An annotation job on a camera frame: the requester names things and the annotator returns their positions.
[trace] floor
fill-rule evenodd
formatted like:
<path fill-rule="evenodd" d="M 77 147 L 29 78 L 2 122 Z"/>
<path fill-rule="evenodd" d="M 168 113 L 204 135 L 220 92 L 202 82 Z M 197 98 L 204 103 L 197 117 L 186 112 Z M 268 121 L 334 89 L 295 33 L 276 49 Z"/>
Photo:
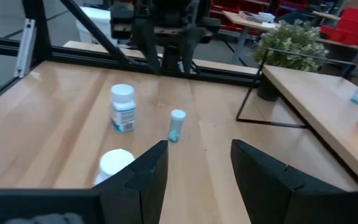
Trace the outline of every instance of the floor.
<path fill-rule="evenodd" d="M 76 0 L 76 2 L 79 5 L 83 3 L 82 0 Z M 65 6 L 59 0 L 44 0 L 44 4 L 46 16 L 49 19 L 48 29 L 52 44 L 62 46 L 69 40 L 79 41 L 80 36 L 75 25 L 75 18 L 67 11 Z M 0 0 L 0 37 L 20 40 L 24 18 L 21 0 Z M 235 38 L 219 36 L 209 44 L 197 46 L 194 58 L 231 63 L 233 52 L 222 39 L 226 39 L 233 49 L 236 48 Z M 255 67 L 255 62 L 249 57 L 251 52 L 250 48 L 246 48 L 242 59 L 248 66 Z M 15 57 L 0 55 L 0 85 L 7 82 L 13 76 L 15 65 Z"/>

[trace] pill bottle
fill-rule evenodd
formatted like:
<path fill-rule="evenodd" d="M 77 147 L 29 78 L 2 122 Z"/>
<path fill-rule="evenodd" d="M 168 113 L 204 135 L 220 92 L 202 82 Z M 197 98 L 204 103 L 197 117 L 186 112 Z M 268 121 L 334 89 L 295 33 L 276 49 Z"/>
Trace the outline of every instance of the pill bottle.
<path fill-rule="evenodd" d="M 171 112 L 171 121 L 168 130 L 168 140 L 171 142 L 179 141 L 181 127 L 186 118 L 186 112 L 183 110 L 173 110 Z"/>
<path fill-rule="evenodd" d="M 102 158 L 100 158 L 99 172 L 94 184 L 98 185 L 114 174 L 117 174 L 134 160 L 134 155 L 123 149 L 115 149 L 106 152 Z"/>
<path fill-rule="evenodd" d="M 118 133 L 134 129 L 135 101 L 132 86 L 118 84 L 111 87 L 111 121 Z"/>

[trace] wooden table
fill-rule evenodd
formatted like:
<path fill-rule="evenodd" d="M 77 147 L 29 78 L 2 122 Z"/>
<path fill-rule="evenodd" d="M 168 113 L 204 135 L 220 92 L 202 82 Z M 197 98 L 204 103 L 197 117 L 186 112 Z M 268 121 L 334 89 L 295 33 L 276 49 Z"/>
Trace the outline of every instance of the wooden table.
<path fill-rule="evenodd" d="M 313 15 L 316 15 L 316 16 L 319 16 L 319 17 L 322 17 L 322 18 L 325 18 L 325 19 L 332 19 L 332 20 L 334 20 L 334 21 L 338 21 L 338 20 L 341 19 L 341 18 L 338 17 L 338 16 L 335 16 L 335 15 L 332 15 L 332 14 L 328 14 L 328 13 L 325 13 L 325 12 L 313 11 Z"/>
<path fill-rule="evenodd" d="M 256 29 L 256 30 L 260 30 L 260 31 L 269 31 L 274 28 L 269 28 L 269 27 L 264 27 L 262 26 L 262 23 L 259 22 L 254 22 L 254 21 L 249 21 L 247 19 L 243 19 L 241 18 L 238 14 L 233 13 L 233 12 L 226 12 L 223 11 L 223 14 L 234 24 L 237 25 L 242 25 L 244 26 L 243 30 L 241 31 L 241 35 L 239 37 L 238 43 L 237 43 L 237 47 L 236 47 L 236 51 L 234 52 L 233 58 L 232 58 L 232 63 L 235 63 L 236 61 L 239 60 L 240 58 L 240 54 L 241 52 L 244 51 L 244 44 L 246 43 L 246 39 L 247 39 L 247 35 L 248 35 L 248 30 L 251 29 Z M 334 44 L 334 45 L 340 45 L 340 46 L 344 46 L 344 47 L 350 47 L 353 49 L 358 50 L 358 46 L 357 45 L 346 45 L 346 44 L 342 44 L 340 42 L 336 42 L 336 41 L 332 41 L 332 40 L 326 40 L 326 39 L 318 39 L 319 42 L 325 43 L 325 44 Z"/>
<path fill-rule="evenodd" d="M 358 89 L 329 75 L 264 66 L 263 73 L 358 175 Z"/>
<path fill-rule="evenodd" d="M 109 120 L 110 87 L 118 83 L 135 88 L 131 133 L 116 133 Z M 187 117 L 181 139 L 169 144 L 160 223 L 250 223 L 232 171 L 232 139 L 358 189 L 308 130 L 236 122 L 243 96 L 241 86 L 43 62 L 0 96 L 0 188 L 91 187 L 102 154 L 123 148 L 140 156 L 166 139 L 170 112 L 180 108 Z M 243 116 L 292 121 L 289 111 L 255 97 Z"/>

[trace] white pill bottle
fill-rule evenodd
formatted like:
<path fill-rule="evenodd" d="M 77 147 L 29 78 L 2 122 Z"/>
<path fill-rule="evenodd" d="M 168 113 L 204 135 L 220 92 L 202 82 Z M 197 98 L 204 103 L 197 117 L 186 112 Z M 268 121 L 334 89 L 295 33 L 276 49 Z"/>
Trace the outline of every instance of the white pill bottle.
<path fill-rule="evenodd" d="M 111 87 L 111 122 L 118 133 L 134 129 L 135 108 L 132 86 L 118 84 Z"/>

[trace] white bottle cap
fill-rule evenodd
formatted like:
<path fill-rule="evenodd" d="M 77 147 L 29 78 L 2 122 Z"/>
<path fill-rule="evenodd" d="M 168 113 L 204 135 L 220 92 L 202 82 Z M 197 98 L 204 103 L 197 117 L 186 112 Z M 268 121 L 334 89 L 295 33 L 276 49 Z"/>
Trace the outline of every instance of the white bottle cap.
<path fill-rule="evenodd" d="M 171 112 L 171 119 L 175 121 L 183 121 L 186 118 L 186 112 L 183 110 L 173 110 Z"/>
<path fill-rule="evenodd" d="M 134 160 L 134 155 L 123 149 L 108 151 L 100 159 L 99 173 L 107 179 L 112 175 L 117 174 Z"/>
<path fill-rule="evenodd" d="M 111 99 L 117 103 L 127 103 L 134 99 L 134 87 L 118 84 L 111 87 Z"/>

